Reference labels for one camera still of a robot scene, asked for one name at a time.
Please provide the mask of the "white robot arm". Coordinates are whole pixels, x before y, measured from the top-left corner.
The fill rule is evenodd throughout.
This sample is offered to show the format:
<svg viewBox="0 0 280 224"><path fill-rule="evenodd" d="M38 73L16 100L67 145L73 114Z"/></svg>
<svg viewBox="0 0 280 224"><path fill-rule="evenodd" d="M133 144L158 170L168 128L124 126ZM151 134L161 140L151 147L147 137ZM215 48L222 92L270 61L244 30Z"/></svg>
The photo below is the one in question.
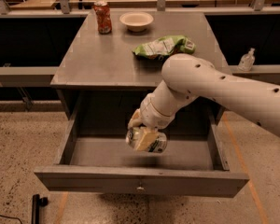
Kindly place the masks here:
<svg viewBox="0 0 280 224"><path fill-rule="evenodd" d="M137 151L162 152L161 131L182 107L204 97L280 137L280 86L222 73L208 61L188 54L169 57L162 81L148 94L128 123L126 143Z"/></svg>

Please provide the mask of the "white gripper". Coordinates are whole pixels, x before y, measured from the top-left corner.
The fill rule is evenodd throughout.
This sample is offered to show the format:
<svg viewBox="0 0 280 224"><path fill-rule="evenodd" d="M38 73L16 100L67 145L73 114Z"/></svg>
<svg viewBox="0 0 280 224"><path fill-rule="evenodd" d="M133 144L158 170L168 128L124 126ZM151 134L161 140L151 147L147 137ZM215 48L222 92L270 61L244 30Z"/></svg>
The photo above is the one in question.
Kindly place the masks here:
<svg viewBox="0 0 280 224"><path fill-rule="evenodd" d="M142 123L139 137L136 140L135 149L145 151L158 138L158 130L165 129L173 120L174 115L165 116L158 111L152 103L153 94L149 93L140 104L140 110L136 109L128 123L128 128L139 127Z"/></svg>

